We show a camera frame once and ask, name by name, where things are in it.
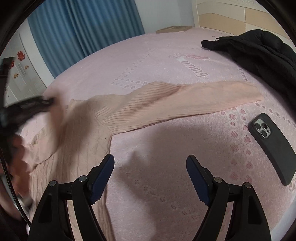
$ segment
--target cardboard box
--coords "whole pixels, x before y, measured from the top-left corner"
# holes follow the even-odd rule
[[[171,26],[171,27],[167,27],[167,28],[163,28],[160,30],[157,30],[156,33],[157,34],[161,34],[161,33],[179,33],[179,32],[185,32],[188,29],[191,29],[192,26]]]

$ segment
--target sweater sleeve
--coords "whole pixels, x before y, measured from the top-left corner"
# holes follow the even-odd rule
[[[64,121],[64,108],[58,101],[47,114],[47,125],[34,137],[32,143],[25,145],[23,160],[29,165],[29,171],[47,160],[59,147]]]
[[[262,100],[257,88],[245,82],[168,84],[153,82],[128,95],[95,96],[96,118],[112,134],[189,115],[213,113]]]

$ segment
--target blue gripper pad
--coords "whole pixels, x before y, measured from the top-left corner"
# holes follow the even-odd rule
[[[114,169],[114,157],[111,154],[107,154],[98,167],[93,167],[89,174],[88,189],[91,191],[89,202],[94,205],[103,194],[103,191],[107,185],[107,182]]]
[[[196,190],[200,201],[209,206],[211,202],[210,193],[213,190],[211,178],[200,165],[194,155],[190,155],[186,160],[186,169]]]

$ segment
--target black phone case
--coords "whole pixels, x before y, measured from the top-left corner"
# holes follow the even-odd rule
[[[258,119],[263,120],[270,128],[271,134],[267,139],[261,136],[254,127]],[[253,119],[248,129],[271,161],[282,184],[289,185],[296,171],[296,155],[284,134],[265,113]]]

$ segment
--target blue curtain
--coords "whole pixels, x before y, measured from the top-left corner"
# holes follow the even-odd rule
[[[54,78],[104,47],[144,34],[134,0],[46,0],[28,21]]]

